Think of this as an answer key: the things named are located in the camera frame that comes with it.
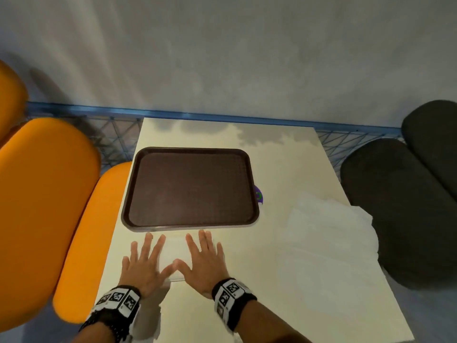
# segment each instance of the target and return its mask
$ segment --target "bracelet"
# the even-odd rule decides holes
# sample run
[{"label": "bracelet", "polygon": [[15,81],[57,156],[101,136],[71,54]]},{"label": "bracelet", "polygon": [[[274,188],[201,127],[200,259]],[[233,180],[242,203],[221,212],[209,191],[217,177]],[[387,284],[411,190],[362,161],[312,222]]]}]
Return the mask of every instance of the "bracelet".
[{"label": "bracelet", "polygon": [[116,343],[127,339],[138,309],[140,291],[134,286],[119,285],[104,294],[95,304],[79,331],[94,323],[104,323]]},{"label": "bracelet", "polygon": [[251,290],[235,278],[227,278],[217,283],[212,296],[214,311],[231,334],[235,331],[246,304],[251,300],[257,300]]}]

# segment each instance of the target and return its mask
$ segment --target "brown tray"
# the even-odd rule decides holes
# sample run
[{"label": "brown tray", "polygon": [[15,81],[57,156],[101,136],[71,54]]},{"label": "brown tray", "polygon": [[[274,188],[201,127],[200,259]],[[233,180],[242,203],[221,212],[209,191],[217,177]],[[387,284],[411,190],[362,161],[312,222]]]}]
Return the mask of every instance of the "brown tray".
[{"label": "brown tray", "polygon": [[249,156],[240,149],[141,149],[122,210],[130,230],[249,225],[259,217]]}]

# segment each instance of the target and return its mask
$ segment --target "floor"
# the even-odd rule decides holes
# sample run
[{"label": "floor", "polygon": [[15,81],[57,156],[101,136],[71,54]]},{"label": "floor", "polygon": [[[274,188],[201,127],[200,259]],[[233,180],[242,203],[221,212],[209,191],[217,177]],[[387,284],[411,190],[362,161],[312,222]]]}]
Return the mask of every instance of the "floor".
[{"label": "floor", "polygon": [[[134,155],[142,120],[131,117],[67,117],[100,150],[103,168],[130,161]],[[398,135],[318,130],[319,138],[339,174],[342,161],[354,149],[376,138],[401,138]],[[441,291],[412,291],[386,275],[417,343],[457,342],[457,288]],[[62,322],[48,304],[30,322],[5,333],[0,343],[66,343],[77,333],[77,325]]]}]

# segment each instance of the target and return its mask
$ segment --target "wall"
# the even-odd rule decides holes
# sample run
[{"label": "wall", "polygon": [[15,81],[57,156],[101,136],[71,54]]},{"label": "wall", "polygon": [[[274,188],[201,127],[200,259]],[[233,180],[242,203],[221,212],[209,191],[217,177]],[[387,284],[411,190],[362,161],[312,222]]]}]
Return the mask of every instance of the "wall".
[{"label": "wall", "polygon": [[31,101],[399,126],[457,100],[457,0],[0,0]]}]

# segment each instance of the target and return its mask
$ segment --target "tray rim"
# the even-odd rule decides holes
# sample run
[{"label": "tray rim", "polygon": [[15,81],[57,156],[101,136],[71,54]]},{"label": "tray rim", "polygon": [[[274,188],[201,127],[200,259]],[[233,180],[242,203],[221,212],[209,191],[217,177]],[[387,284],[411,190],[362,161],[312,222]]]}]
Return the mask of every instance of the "tray rim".
[{"label": "tray rim", "polygon": [[[222,154],[238,154],[243,157],[246,163],[246,170],[248,174],[249,189],[251,194],[251,202],[253,203],[254,214],[253,216],[245,222],[241,223],[230,223],[225,225],[211,225],[211,224],[193,224],[193,225],[135,225],[128,218],[129,207],[132,201],[132,195],[134,186],[136,184],[136,177],[138,169],[141,164],[142,158],[151,153],[184,153],[188,154],[191,151],[194,154],[211,154],[211,153],[221,153]],[[187,148],[187,147],[145,147],[140,149],[134,158],[132,163],[132,170],[129,176],[129,184],[125,191],[125,198],[123,202],[123,207],[121,211],[121,221],[122,224],[133,232],[150,232],[150,231],[163,231],[163,230],[189,230],[192,228],[198,227],[211,227],[211,228],[220,228],[224,226],[230,227],[242,227],[242,226],[251,226],[257,219],[259,219],[260,210],[257,199],[255,198],[255,188],[254,188],[254,177],[252,175],[252,168],[249,159],[249,155],[243,149],[237,148]]]}]

